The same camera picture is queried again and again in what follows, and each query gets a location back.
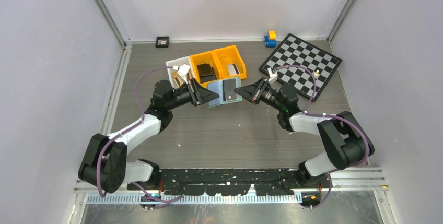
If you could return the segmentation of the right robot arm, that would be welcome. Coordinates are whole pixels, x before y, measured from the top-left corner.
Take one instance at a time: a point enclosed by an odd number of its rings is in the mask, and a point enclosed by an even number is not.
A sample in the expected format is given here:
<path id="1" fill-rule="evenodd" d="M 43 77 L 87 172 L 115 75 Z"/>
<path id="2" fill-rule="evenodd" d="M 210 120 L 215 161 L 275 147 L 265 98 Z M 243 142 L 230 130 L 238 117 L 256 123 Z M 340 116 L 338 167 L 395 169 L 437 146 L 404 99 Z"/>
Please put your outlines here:
<path id="1" fill-rule="evenodd" d="M 373 143 L 349 111 L 337 115 L 302 111 L 298 106 L 297 90 L 291 85 L 284 84 L 275 90 L 261 78 L 234 91 L 253 104 L 264 102 L 277 109 L 282 129 L 320 137 L 324 152 L 298 166 L 298 181 L 304 187 L 313 187 L 320 175 L 361 165 L 375 151 Z"/>

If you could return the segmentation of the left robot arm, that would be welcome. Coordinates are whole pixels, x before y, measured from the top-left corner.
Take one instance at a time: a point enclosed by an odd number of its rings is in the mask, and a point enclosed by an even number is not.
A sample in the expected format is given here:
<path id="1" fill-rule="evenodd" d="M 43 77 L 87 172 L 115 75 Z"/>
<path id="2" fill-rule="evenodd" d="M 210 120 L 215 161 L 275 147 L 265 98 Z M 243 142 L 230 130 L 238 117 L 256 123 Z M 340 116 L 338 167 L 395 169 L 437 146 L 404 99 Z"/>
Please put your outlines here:
<path id="1" fill-rule="evenodd" d="M 167 80 L 158 81 L 150 105 L 139 119 L 110 135 L 97 133 L 91 137 L 78 178 L 96 186 L 101 196 L 133 182 L 141 182 L 149 190 L 155 189 L 160 183 L 160 175 L 154 172 L 157 165 L 143 159 L 129 162 L 128 154 L 164 131 L 173 119 L 173 109 L 188 103 L 203 105 L 218 97 L 217 93 L 202 87 L 194 78 L 179 88 L 173 88 Z"/>

